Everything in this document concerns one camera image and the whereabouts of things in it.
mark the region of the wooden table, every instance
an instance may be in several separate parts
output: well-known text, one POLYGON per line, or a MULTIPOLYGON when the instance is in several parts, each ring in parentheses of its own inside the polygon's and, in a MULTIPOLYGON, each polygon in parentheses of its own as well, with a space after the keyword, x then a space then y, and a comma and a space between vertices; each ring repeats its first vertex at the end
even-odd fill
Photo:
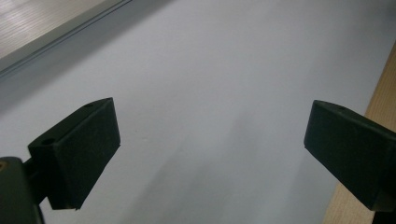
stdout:
MULTIPOLYGON (((365 116, 396 132, 396 43, 389 55, 365 116)), ((371 224, 374 214, 342 184, 338 184, 323 223, 371 224)))

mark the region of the black plastic block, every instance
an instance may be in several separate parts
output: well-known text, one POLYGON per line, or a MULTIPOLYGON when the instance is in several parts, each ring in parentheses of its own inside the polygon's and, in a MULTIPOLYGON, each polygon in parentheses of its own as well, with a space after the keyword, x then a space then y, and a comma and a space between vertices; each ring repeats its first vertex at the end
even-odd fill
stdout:
POLYGON ((389 212, 396 206, 396 134, 345 108, 315 101, 305 147, 367 208, 389 212))
POLYGON ((79 209, 120 146, 112 98, 84 105, 29 145, 53 209, 79 209))

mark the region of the white surface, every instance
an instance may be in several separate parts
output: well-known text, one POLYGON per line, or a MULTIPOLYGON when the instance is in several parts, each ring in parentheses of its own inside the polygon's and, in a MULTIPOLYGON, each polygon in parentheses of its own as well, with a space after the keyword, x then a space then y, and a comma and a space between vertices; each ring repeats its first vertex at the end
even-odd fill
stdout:
POLYGON ((134 0, 1 80, 0 155, 112 96, 121 148, 47 223, 320 223, 312 101, 363 113, 395 22, 392 1, 134 0))

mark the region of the wooden edge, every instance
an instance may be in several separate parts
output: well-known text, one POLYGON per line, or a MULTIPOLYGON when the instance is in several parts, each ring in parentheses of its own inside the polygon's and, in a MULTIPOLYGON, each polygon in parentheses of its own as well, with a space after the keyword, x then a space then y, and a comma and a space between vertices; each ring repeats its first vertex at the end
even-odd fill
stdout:
MULTIPOLYGON (((367 107, 365 117, 396 132, 396 43, 367 107)), ((323 218, 323 224, 371 224, 374 214, 339 183, 323 218)))

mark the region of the clamp jaw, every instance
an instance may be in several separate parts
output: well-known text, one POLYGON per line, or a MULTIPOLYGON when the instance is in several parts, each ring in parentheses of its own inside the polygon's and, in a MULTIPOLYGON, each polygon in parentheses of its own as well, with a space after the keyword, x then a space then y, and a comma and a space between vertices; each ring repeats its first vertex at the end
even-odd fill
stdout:
POLYGON ((28 147, 32 158, 0 158, 0 223, 44 223, 39 204, 79 209, 120 146, 112 98, 84 105, 28 147))
POLYGON ((314 101, 304 144, 376 211, 373 223, 396 223, 396 133, 343 106, 314 101))

